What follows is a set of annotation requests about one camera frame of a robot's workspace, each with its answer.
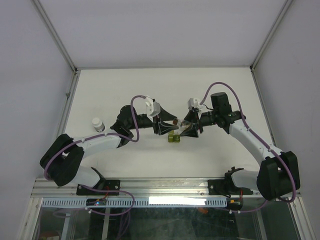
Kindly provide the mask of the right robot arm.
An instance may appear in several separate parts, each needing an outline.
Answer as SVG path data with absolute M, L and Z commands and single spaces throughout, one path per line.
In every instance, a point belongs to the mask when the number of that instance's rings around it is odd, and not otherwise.
M 205 106 L 197 98 L 188 100 L 189 112 L 183 119 L 188 128 L 181 136 L 197 138 L 204 127 L 217 125 L 238 140 L 259 165 L 259 171 L 232 167 L 213 189 L 228 198 L 241 189 L 255 190 L 268 201 L 289 193 L 296 194 L 301 187 L 297 156 L 292 151 L 284 152 L 266 143 L 249 127 L 239 110 L 232 110 L 225 92 L 214 93 L 210 98 L 212 108 L 207 112 L 203 111 Z

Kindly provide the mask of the clear bottle orange pills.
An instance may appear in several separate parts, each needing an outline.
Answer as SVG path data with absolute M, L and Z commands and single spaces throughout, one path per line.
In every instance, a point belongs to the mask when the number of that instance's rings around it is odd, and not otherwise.
M 181 135 L 183 132 L 187 131 L 188 129 L 192 128 L 193 124 L 187 120 L 182 119 L 178 123 L 179 129 L 177 130 L 177 133 Z

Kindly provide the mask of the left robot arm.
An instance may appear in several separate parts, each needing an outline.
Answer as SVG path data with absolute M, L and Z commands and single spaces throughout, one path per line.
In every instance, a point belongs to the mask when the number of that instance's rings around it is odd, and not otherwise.
M 100 194 L 105 188 L 104 177 L 94 167 L 85 167 L 82 160 L 99 152 L 118 149 L 133 141 L 133 129 L 152 128 L 156 135 L 177 130 L 171 122 L 176 116 L 163 108 L 157 115 L 137 114 L 130 105 L 121 108 L 116 122 L 97 135 L 74 139 L 64 133 L 57 137 L 40 160 L 44 177 L 59 187 L 69 183 L 87 186 L 93 194 Z

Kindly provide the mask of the green pill box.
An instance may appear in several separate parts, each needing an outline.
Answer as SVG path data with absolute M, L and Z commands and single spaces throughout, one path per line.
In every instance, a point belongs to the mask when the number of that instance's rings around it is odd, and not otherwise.
M 179 134 L 169 133 L 168 134 L 168 142 L 169 143 L 179 143 L 181 141 L 181 137 Z

